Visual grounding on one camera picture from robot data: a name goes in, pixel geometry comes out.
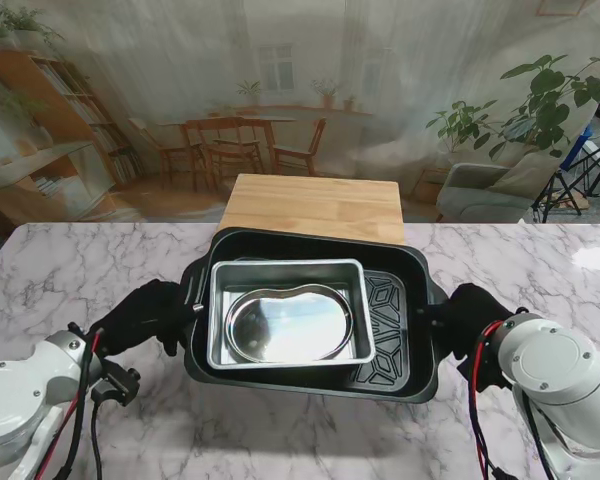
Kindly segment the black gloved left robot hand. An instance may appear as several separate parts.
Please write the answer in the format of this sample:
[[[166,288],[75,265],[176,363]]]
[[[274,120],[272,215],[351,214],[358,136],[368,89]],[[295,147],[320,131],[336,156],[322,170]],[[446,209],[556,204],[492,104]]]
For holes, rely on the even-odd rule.
[[[155,337],[169,357],[186,347],[184,329],[202,312],[199,304],[186,305],[175,282],[151,280],[134,289],[113,310],[90,327],[98,334],[101,357],[119,355]]]

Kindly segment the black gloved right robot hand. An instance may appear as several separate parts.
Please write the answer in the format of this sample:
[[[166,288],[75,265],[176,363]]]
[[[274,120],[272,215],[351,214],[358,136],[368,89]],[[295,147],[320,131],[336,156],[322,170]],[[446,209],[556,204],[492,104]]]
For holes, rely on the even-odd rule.
[[[514,313],[487,290],[473,283],[461,284],[449,299],[430,310],[434,338],[446,353],[462,360],[457,367],[471,380],[476,342],[491,323],[507,321]]]

